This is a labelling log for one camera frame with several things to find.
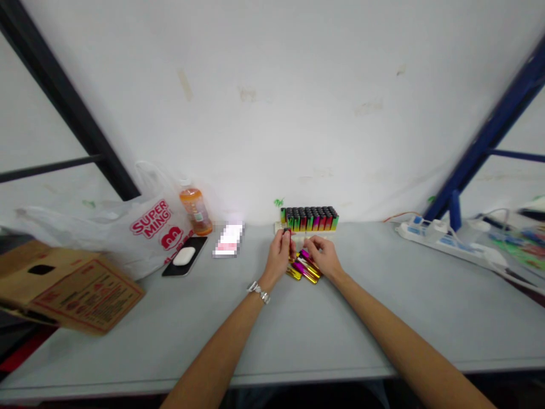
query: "plastic bag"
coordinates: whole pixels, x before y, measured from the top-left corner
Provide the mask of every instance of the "plastic bag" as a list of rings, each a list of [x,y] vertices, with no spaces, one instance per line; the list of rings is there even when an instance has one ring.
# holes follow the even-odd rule
[[[133,279],[168,263],[193,235],[172,180],[157,166],[137,162],[142,196],[109,202],[84,220],[41,207],[17,209],[24,232],[52,247],[104,252]]]

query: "person's right hand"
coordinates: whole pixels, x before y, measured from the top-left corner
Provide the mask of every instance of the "person's right hand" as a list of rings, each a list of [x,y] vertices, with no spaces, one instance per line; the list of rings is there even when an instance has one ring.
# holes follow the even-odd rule
[[[303,247],[308,249],[312,259],[327,278],[331,279],[343,273],[333,242],[319,236],[312,236],[310,239],[305,239]]]

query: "row of lighters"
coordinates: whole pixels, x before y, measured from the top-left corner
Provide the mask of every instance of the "row of lighters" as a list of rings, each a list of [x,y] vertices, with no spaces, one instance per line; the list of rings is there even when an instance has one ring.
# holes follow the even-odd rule
[[[339,215],[333,206],[282,207],[280,221],[294,232],[331,231],[337,229]]]
[[[290,263],[286,274],[296,280],[300,280],[302,276],[305,276],[308,281],[316,284],[322,276],[322,272],[305,249],[297,253],[297,259],[290,259]]]

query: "gray table surface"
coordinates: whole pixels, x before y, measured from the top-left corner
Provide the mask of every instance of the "gray table surface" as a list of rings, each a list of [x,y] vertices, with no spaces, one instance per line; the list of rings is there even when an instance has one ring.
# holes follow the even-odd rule
[[[262,273],[272,230],[247,227],[240,255],[228,259],[211,257],[214,234],[188,277],[146,277],[147,295],[104,337],[59,329],[0,384],[0,399],[169,391]],[[460,370],[545,368],[545,308],[492,272],[406,241],[391,224],[341,224],[335,242],[345,270]],[[285,276],[232,386],[393,374],[327,279]]]

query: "hand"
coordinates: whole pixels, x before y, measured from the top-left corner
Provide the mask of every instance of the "hand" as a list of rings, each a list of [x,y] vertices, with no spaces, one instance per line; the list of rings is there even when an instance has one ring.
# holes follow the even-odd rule
[[[327,278],[332,279],[344,273],[333,242],[319,236],[312,236],[310,239],[305,239],[303,247],[308,249],[312,259]]]
[[[263,291],[270,293],[286,272],[288,259],[290,257],[295,258],[295,253],[295,242],[291,240],[290,231],[277,231],[269,248],[269,258],[267,259],[265,272],[258,281]]]

